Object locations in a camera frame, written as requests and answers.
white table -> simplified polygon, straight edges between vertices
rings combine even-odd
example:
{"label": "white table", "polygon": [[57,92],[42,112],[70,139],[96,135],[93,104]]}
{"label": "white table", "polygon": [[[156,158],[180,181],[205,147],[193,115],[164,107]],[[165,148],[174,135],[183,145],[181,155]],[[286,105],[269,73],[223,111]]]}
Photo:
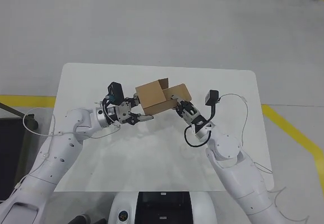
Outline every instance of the white table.
{"label": "white table", "polygon": [[[185,83],[193,104],[206,118],[209,89],[220,95],[236,93],[248,101],[249,118],[244,130],[244,150],[258,163],[271,168],[256,76],[252,71],[204,68],[122,66],[112,64],[68,63],[63,67],[54,114],[59,128],[66,111],[93,108],[107,94],[107,86],[122,84],[124,95],[132,96],[135,87],[169,78],[170,86]],[[140,106],[133,108],[143,113]],[[226,96],[217,105],[213,122],[239,140],[246,108],[236,96]],[[122,129],[102,139],[89,139],[55,191],[221,191],[225,190],[206,155],[205,146],[190,148],[184,141],[186,123],[173,110],[154,120]],[[111,130],[102,130],[101,136]],[[190,142],[198,143],[192,133]],[[274,187],[273,176],[262,173],[267,189]]]}

black device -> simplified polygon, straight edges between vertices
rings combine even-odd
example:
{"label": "black device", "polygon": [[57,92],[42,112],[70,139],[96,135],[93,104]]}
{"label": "black device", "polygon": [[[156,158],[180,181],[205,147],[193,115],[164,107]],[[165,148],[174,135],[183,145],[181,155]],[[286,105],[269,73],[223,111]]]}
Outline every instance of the black device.
{"label": "black device", "polygon": [[111,104],[119,106],[124,101],[122,85],[117,82],[112,82],[108,87],[108,96]]}
{"label": "black device", "polygon": [[193,224],[189,192],[139,192],[135,224]]}
{"label": "black device", "polygon": [[213,106],[218,102],[218,90],[210,90],[205,98],[206,106]]}

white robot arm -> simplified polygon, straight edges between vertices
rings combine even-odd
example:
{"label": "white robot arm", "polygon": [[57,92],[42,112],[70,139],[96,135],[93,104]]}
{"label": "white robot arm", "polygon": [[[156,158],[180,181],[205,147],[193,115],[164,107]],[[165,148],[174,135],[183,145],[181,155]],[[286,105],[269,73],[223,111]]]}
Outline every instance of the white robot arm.
{"label": "white robot arm", "polygon": [[172,99],[177,99],[177,114],[186,121],[188,127],[194,128],[200,142],[207,144],[206,155],[220,181],[244,210],[250,222],[285,223],[285,218],[270,200],[264,179],[252,159],[243,151],[235,137],[222,133],[210,121],[215,108],[212,106],[212,116],[206,120],[192,103],[183,101],[178,96],[172,96]]}
{"label": "white robot arm", "polygon": [[138,97],[124,98],[121,85],[112,83],[100,108],[70,110],[57,135],[42,145],[31,172],[12,195],[0,204],[0,224],[39,224],[44,220],[45,205],[55,187],[76,161],[84,140],[113,122],[135,125],[153,116],[134,114]]}

open cardboard box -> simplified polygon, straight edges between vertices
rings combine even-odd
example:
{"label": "open cardboard box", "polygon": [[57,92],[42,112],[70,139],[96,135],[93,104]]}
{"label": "open cardboard box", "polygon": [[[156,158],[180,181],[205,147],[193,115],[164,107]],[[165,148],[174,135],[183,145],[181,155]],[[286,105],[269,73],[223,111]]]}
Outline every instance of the open cardboard box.
{"label": "open cardboard box", "polygon": [[136,92],[146,115],[158,114],[176,107],[177,100],[172,100],[172,95],[178,95],[186,101],[192,100],[185,84],[168,88],[168,78],[138,86]]}

concrete floor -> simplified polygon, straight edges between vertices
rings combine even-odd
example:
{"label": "concrete floor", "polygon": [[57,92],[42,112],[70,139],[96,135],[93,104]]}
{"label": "concrete floor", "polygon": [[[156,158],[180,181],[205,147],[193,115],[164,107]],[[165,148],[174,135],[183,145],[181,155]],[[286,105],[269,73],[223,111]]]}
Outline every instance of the concrete floor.
{"label": "concrete floor", "polygon": [[[261,102],[324,151],[323,1],[0,0],[0,94],[54,96],[67,62],[252,70]],[[324,223],[312,156],[267,118],[265,126],[275,188],[288,187],[280,209]],[[211,195],[220,223],[248,223],[228,195]],[[107,216],[112,198],[56,193],[47,223]]]}

